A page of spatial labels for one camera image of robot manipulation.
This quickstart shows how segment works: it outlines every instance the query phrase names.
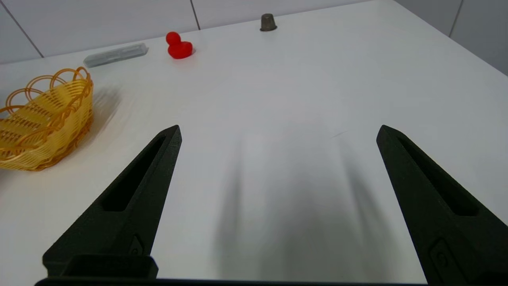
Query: white table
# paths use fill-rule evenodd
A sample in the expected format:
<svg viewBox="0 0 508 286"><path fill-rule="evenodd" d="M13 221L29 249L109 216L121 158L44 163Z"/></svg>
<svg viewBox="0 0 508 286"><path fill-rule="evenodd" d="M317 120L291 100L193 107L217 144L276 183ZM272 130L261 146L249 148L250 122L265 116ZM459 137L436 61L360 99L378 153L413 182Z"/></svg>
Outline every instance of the white table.
<svg viewBox="0 0 508 286"><path fill-rule="evenodd" d="M508 78L392 0L182 34L197 52L90 69L95 123L68 158L0 173L0 279L42 254L160 130L183 143L159 277L425 282L375 138L408 135L508 221ZM109 48L0 66L0 94Z"/></svg>

